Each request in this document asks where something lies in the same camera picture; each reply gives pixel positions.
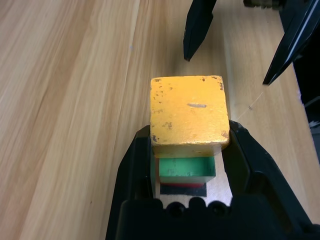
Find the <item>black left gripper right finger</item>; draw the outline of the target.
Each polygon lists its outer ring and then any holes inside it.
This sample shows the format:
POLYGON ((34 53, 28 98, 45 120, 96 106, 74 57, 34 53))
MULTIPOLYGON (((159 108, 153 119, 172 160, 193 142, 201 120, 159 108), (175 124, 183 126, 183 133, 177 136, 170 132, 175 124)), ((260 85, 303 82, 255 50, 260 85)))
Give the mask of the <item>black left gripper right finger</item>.
POLYGON ((224 171, 233 198, 261 195, 273 198, 273 189, 263 166, 265 149, 240 123, 229 121, 229 145, 222 150, 224 171))

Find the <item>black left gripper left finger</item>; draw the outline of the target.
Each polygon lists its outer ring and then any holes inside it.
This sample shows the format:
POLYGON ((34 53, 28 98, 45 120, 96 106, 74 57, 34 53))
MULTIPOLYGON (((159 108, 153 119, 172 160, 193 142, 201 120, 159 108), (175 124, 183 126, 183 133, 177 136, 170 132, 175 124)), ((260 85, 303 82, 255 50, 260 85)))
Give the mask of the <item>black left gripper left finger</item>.
POLYGON ((155 161, 149 125, 135 134, 121 162, 124 164, 124 173, 121 176, 123 199, 155 198, 155 161))

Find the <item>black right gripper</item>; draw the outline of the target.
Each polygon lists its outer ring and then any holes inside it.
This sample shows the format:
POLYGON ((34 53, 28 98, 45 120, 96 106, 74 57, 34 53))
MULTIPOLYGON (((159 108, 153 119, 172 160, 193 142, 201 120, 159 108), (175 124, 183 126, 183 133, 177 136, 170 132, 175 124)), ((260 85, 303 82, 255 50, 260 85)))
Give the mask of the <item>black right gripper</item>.
MULTIPOLYGON (((211 22, 216 0, 193 0, 187 13, 183 56, 190 61, 204 41, 211 22)), ((264 85, 273 83, 296 60, 311 40, 320 24, 319 0, 244 0, 248 8, 283 10, 286 7, 305 6, 293 17, 278 45, 269 69, 263 80, 264 85)))

